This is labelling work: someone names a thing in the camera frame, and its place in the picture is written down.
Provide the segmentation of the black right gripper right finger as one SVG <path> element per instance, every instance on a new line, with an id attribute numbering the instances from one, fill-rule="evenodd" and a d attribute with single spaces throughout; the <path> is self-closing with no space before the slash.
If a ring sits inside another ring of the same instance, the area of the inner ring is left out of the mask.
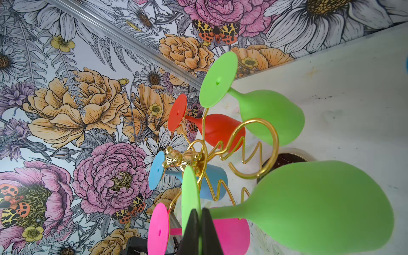
<path id="1" fill-rule="evenodd" d="M 203 208 L 201 221 L 203 255 L 223 255 L 224 253 L 208 208 Z"/>

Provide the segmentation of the pink wine glass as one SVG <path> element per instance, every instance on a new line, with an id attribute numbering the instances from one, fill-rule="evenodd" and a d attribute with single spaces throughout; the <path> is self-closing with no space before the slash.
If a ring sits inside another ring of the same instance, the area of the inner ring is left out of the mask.
<path id="1" fill-rule="evenodd" d="M 181 228 L 170 227 L 170 213 L 159 203 L 150 219 L 147 249 L 149 255 L 163 255 L 170 236 L 181 236 Z M 246 220 L 237 218 L 213 220 L 217 237 L 225 255 L 244 255 L 250 246 L 250 228 Z"/>

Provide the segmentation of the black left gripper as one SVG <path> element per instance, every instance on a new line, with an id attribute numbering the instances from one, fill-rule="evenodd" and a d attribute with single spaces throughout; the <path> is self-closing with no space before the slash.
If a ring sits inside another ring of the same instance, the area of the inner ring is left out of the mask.
<path id="1" fill-rule="evenodd" d="M 147 254 L 147 240 L 139 237 L 132 237 L 128 239 L 125 248 L 120 255 L 146 255 Z"/>

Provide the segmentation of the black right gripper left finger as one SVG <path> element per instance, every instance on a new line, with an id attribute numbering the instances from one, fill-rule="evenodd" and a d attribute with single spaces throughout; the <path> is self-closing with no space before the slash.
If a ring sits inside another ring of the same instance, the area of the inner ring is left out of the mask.
<path id="1" fill-rule="evenodd" d="M 196 209 L 191 210 L 187 227 L 183 234 L 177 255 L 199 255 L 199 239 L 201 235 L 201 225 Z"/>

